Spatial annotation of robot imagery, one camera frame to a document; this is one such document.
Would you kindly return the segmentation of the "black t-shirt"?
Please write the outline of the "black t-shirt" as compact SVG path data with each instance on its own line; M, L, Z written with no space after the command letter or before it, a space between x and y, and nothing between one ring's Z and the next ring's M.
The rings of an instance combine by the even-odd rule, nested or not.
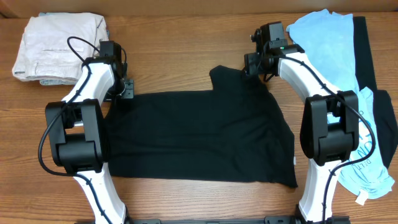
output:
M209 91L118 100L106 116L118 177L271 182L295 188L294 134L257 76L218 66Z

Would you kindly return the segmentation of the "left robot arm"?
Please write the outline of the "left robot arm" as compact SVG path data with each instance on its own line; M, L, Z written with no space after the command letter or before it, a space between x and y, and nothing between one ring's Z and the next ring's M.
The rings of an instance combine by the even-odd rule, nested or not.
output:
M42 151L46 139L54 163L65 169L83 189L95 215L94 223L132 223L127 207L116 192L109 172L110 144L101 104L134 96L134 82L127 79L126 51L114 41L102 41L97 57L82 61L82 75L61 101L45 108L47 128L39 142L38 159L52 175Z

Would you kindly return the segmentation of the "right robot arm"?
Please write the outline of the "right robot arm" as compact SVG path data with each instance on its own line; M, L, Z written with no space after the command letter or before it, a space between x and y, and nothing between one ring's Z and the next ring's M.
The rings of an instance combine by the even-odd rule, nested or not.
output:
M281 22L272 22L251 35L256 45L244 56L248 76L263 75L285 80L304 103L300 144L308 158L305 189L291 217L269 217L267 223L349 223L349 217L334 216L331 211L336 169L348 161L359 144L358 97L353 91L341 91L310 63L304 49L290 45Z

